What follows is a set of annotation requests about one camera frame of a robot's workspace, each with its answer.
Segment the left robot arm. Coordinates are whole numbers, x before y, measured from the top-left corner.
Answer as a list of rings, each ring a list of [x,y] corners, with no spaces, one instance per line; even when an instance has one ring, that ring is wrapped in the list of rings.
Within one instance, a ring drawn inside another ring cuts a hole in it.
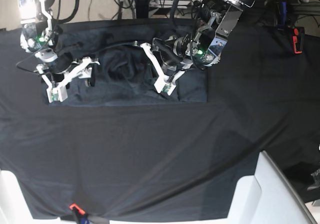
[[[179,0],[173,0],[170,20],[177,28],[175,11]],[[154,68],[160,68],[154,52],[164,54],[164,63],[174,66],[171,77],[192,69],[204,70],[219,63],[228,37],[237,25],[244,8],[252,7],[255,0],[202,0],[196,12],[192,31],[183,37],[170,40],[154,38],[151,43],[134,41],[134,46],[150,54]]]

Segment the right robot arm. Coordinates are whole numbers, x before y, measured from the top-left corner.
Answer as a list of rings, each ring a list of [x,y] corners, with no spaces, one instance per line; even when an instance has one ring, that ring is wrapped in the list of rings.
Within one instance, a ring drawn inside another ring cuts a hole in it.
[[[64,19],[54,17],[52,5],[55,1],[61,8],[61,0],[18,0],[20,46],[41,61],[31,73],[41,76],[51,87],[68,88],[75,78],[84,79],[86,86],[93,87],[96,83],[93,62],[83,64],[83,59],[73,56],[84,44],[79,40],[65,41],[61,27],[75,17],[80,0],[75,0],[72,13]]]

